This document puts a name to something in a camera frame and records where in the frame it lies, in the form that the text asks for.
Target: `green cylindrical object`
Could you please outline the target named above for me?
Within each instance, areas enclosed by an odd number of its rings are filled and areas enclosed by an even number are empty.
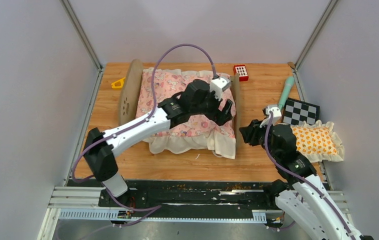
[[[294,85],[294,81],[295,80],[294,80],[293,76],[289,76],[285,80],[285,85],[283,87],[283,91],[282,91],[281,97],[280,97],[279,102],[278,102],[278,108],[279,108],[279,110],[282,110],[282,108],[284,107],[285,102],[288,99],[288,95],[290,94],[291,88]]]

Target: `wooden table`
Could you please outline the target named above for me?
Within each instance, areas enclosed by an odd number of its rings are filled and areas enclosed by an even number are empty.
[[[236,63],[218,63],[216,69],[220,73],[233,75],[234,65]],[[154,63],[144,64],[147,68],[153,66]],[[95,127],[104,131],[118,126],[121,91],[112,89],[111,83],[125,77],[128,67],[129,63],[107,64],[87,132]],[[246,67],[249,80],[240,83],[241,126],[247,126],[253,119],[263,119],[262,109],[278,103],[284,82],[292,75],[287,64],[246,64]],[[159,68],[183,71],[211,69],[207,63],[162,63]],[[299,99],[295,86],[289,97]],[[235,159],[227,159],[218,158],[207,149],[191,149],[182,154],[165,150],[152,154],[148,143],[139,142],[118,156],[116,162],[125,179],[230,182],[272,182],[281,179],[262,147],[244,143],[237,149]],[[321,174],[319,164],[315,163],[314,166]],[[76,176],[83,178],[91,174],[87,163],[81,159]]]

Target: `orange patterned pillow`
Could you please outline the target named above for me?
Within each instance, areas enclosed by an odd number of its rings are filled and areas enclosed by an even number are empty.
[[[322,124],[320,120],[314,125],[292,125],[292,133],[297,137],[297,150],[312,163],[324,159],[333,162],[343,161],[344,147],[341,139],[333,132],[333,127],[333,122]]]

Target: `black and white checkered board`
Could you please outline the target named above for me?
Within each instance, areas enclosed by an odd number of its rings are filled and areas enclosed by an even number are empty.
[[[283,123],[300,125],[303,121],[313,125],[319,119],[319,106],[288,98],[284,106]]]

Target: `white wall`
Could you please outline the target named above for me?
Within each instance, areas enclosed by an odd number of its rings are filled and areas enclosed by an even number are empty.
[[[345,145],[326,164],[354,224],[379,240],[379,1],[342,0],[300,70],[309,102]]]
[[[295,62],[328,0],[70,0],[103,64],[156,62],[191,43],[218,63]],[[175,50],[166,62],[208,60]]]
[[[36,239],[95,79],[60,1],[0,0],[0,240]]]

